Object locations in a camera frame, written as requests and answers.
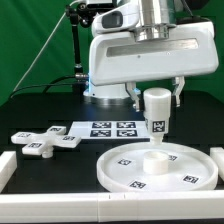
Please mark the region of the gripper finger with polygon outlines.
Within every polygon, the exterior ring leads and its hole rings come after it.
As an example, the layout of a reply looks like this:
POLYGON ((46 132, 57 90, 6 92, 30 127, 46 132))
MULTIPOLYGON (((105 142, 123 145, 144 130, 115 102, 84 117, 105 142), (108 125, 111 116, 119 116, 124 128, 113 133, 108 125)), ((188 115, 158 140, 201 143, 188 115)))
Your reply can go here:
POLYGON ((174 90, 173 90, 173 97, 175 99, 175 103, 176 106, 179 107, 180 106, 180 94, 184 88, 185 85, 185 78, 184 77, 175 77, 173 79, 173 86, 174 86, 174 90))
POLYGON ((133 100, 133 108, 140 112, 143 110, 143 104, 142 104, 142 93, 141 91, 136 87, 135 82, 127 82, 125 84, 125 89, 130 98, 133 100))

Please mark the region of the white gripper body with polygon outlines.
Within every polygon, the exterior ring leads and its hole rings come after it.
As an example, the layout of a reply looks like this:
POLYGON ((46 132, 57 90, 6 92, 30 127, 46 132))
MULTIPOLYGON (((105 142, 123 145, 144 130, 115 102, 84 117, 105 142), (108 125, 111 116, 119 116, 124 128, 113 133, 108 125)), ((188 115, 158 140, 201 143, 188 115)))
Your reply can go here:
POLYGON ((213 23, 179 25, 165 40, 137 42, 131 32, 102 34, 91 43, 94 85, 161 80, 213 73, 218 67, 213 23))

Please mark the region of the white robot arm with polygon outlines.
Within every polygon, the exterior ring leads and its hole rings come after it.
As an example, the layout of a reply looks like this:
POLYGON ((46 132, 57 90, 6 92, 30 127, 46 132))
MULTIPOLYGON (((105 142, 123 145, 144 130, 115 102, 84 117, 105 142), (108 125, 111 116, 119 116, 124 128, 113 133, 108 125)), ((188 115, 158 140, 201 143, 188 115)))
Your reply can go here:
POLYGON ((181 0, 115 0, 95 16, 85 99, 101 105, 132 101, 141 109, 138 82, 172 78, 179 98, 187 76, 218 67, 214 25, 204 18, 176 23, 181 0))

